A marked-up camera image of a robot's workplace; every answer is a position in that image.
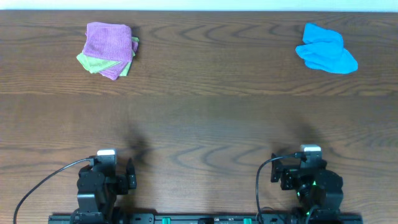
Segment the blue cloth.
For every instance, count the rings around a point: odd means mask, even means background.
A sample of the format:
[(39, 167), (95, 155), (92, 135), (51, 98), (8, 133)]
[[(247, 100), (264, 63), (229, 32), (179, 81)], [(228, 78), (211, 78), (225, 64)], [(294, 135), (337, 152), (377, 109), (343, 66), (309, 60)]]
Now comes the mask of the blue cloth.
[(344, 48), (340, 33), (307, 23), (302, 41), (295, 51), (308, 68), (342, 75), (358, 70), (358, 62)]

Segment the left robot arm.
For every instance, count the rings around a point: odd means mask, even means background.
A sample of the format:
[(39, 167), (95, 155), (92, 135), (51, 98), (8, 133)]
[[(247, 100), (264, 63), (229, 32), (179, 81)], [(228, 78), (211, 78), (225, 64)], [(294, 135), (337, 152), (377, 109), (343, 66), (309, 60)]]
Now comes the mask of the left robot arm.
[(116, 173), (116, 156), (92, 156), (88, 160), (90, 163), (78, 173), (78, 208), (69, 223), (129, 223), (129, 216), (114, 204), (118, 195), (127, 195), (137, 187), (132, 159), (128, 159), (123, 174)]

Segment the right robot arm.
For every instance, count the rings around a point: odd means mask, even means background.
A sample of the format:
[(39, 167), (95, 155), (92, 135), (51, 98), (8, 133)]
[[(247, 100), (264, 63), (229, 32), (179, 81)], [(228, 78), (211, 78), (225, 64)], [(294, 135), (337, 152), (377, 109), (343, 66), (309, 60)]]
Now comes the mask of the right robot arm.
[(271, 155), (271, 182), (294, 190), (300, 204), (287, 223), (339, 223), (343, 178), (326, 168), (321, 152)]

